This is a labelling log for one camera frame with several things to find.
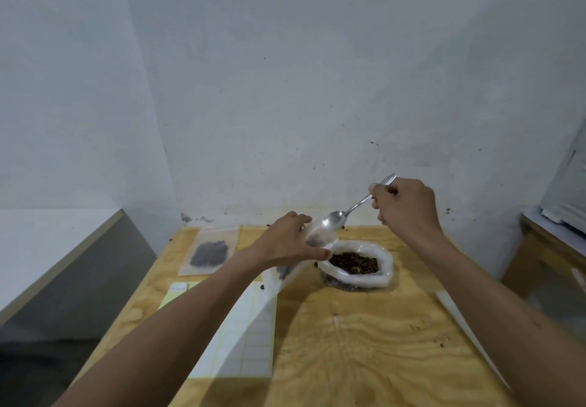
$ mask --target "dark floor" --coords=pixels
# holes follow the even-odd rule
[[[69,387],[98,342],[0,344],[0,405],[52,405]]]

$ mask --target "small plastic bag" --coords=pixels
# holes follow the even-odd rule
[[[378,271],[367,275],[351,275],[345,270],[334,266],[330,261],[318,262],[322,278],[327,285],[341,290],[355,292],[372,288],[382,288],[392,279],[392,254],[376,243],[362,240],[338,240],[329,247],[334,254],[345,252],[358,253],[360,256],[374,258]]]
[[[301,233],[305,242],[312,247],[330,249],[338,238],[335,233],[319,228],[321,220],[317,219],[315,222],[305,226]],[[262,272],[262,284],[265,290],[269,292],[269,296],[273,297],[285,288],[297,275],[309,267],[315,261],[301,261],[295,265],[279,266],[269,268]]]
[[[234,254],[239,235],[239,225],[202,228],[187,250],[178,275],[211,275]]]

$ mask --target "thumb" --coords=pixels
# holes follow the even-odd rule
[[[326,248],[315,248],[310,247],[309,245],[307,245],[307,248],[303,253],[309,261],[327,261],[328,259],[332,259],[333,255],[333,253]]]
[[[368,190],[379,203],[392,200],[392,194],[382,183],[371,183],[370,187],[368,187]]]

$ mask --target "silver spoon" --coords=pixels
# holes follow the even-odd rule
[[[382,181],[382,183],[386,186],[389,186],[393,180],[397,177],[396,174],[391,174],[387,178]],[[327,231],[337,231],[339,230],[345,223],[346,219],[348,219],[348,215],[354,211],[356,208],[361,206],[364,202],[372,197],[372,194],[364,197],[360,202],[355,204],[352,208],[346,211],[333,211],[328,214],[326,217],[321,219],[317,224],[315,224],[316,228],[325,229]]]

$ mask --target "hand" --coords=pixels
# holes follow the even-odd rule
[[[393,233],[413,247],[430,240],[443,240],[436,210],[434,190],[421,180],[396,178],[391,185],[372,184],[372,207],[378,212],[378,220]]]
[[[332,252],[307,245],[301,238],[301,228],[311,217],[290,211],[277,219],[250,248],[256,250],[264,269],[293,265],[300,261],[326,261]]]

